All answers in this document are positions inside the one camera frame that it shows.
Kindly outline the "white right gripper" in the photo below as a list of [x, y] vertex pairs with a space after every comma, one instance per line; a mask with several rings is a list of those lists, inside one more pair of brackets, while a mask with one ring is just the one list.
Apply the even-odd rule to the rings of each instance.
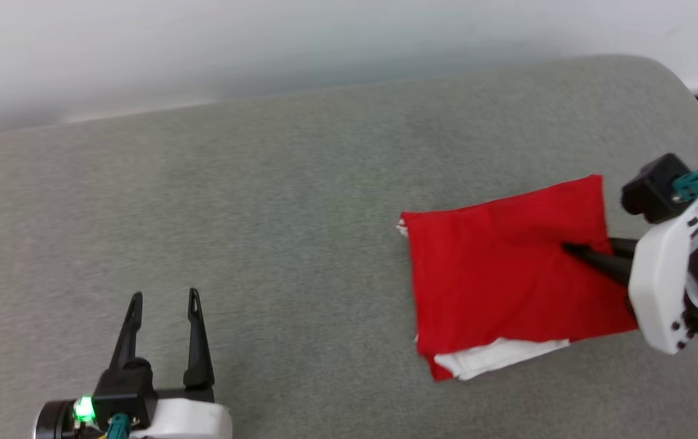
[[675, 355], [688, 342], [685, 300], [694, 294], [698, 309], [698, 281], [689, 273], [689, 260], [698, 248], [698, 198], [680, 216], [658, 223], [639, 241], [610, 237], [608, 254], [586, 244], [565, 242], [569, 255], [628, 287], [638, 327], [647, 344]]

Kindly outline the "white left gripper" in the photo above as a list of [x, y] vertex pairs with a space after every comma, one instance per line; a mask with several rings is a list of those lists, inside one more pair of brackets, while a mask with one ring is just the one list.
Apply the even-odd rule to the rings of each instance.
[[[137, 334], [143, 317], [143, 293], [129, 302], [110, 362], [110, 370], [152, 372], [151, 364], [137, 356]], [[133, 430], [131, 438], [232, 438], [233, 422], [226, 406], [215, 402], [214, 367], [201, 298], [191, 287], [187, 317], [190, 322], [189, 359], [182, 383], [185, 389], [157, 392], [159, 400], [151, 425]]]

